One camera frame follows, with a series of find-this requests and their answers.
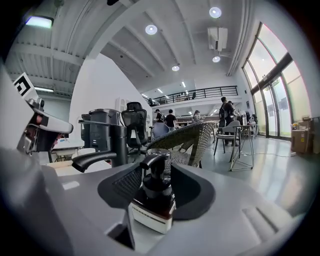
cardboard box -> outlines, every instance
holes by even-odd
[[[314,121],[308,120],[308,121],[300,121],[298,122],[298,130],[308,130],[310,132],[313,132],[315,130]]]
[[[291,131],[291,150],[297,153],[307,153],[312,149],[313,138],[308,130]]]

window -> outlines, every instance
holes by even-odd
[[[287,49],[266,25],[262,25],[258,37],[264,43],[277,63],[287,53]]]
[[[250,88],[252,87],[255,87],[258,82],[257,82],[257,79],[255,77],[255,74],[254,72],[252,71],[252,68],[250,67],[250,64],[247,62],[245,65],[244,65],[244,70],[246,72],[246,75],[247,75],[247,78],[249,79],[249,86]]]
[[[249,57],[249,61],[259,81],[261,81],[265,75],[267,75],[276,66],[272,57],[259,40],[255,43],[253,51]]]
[[[282,71],[287,84],[289,99],[292,106],[293,120],[300,121],[303,116],[310,116],[310,104],[304,80],[294,61]]]

air conditioner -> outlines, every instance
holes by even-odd
[[[228,29],[225,27],[208,27],[209,49],[221,52],[227,48]]]

shiny floor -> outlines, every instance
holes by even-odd
[[[291,156],[289,141],[257,137],[253,139],[254,168],[230,170],[231,145],[223,151],[223,142],[208,144],[202,159],[202,168],[212,172],[240,179],[287,210],[293,217],[305,213],[320,187],[320,157],[318,155]],[[250,145],[246,142],[240,159],[250,164]],[[235,168],[244,167],[236,163]]]

large window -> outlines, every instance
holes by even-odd
[[[309,98],[286,47],[262,23],[242,69],[251,88],[260,134],[290,138],[292,122],[311,114]]]
[[[249,86],[252,89],[252,87],[255,87],[258,84],[255,73],[253,72],[252,68],[250,67],[249,62],[247,62],[243,68],[244,68],[245,73],[247,75],[247,79],[249,79]]]
[[[258,37],[277,63],[287,53],[287,49],[266,25],[262,25]]]
[[[288,88],[293,119],[299,121],[303,116],[310,116],[311,111],[306,86],[295,62],[293,61],[287,66],[282,74]]]
[[[264,45],[257,40],[253,51],[249,57],[249,61],[258,77],[261,81],[272,70],[276,63],[268,53]]]

